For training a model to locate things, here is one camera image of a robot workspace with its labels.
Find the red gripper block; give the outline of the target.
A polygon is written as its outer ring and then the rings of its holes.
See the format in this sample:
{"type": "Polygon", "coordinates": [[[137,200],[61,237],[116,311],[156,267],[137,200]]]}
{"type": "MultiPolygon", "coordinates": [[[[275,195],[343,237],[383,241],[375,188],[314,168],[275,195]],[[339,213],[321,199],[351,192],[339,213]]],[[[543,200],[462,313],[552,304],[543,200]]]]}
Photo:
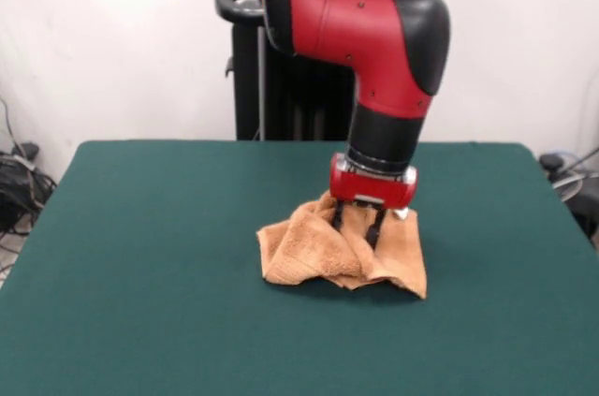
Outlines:
{"type": "Polygon", "coordinates": [[[407,218],[409,204],[417,188],[418,173],[409,166],[403,174],[373,174],[355,167],[344,154],[331,159],[329,192],[336,198],[331,226],[339,231],[343,225],[345,202],[361,202],[377,206],[374,221],[366,232],[368,244],[377,244],[387,210],[398,218],[407,218]]]}

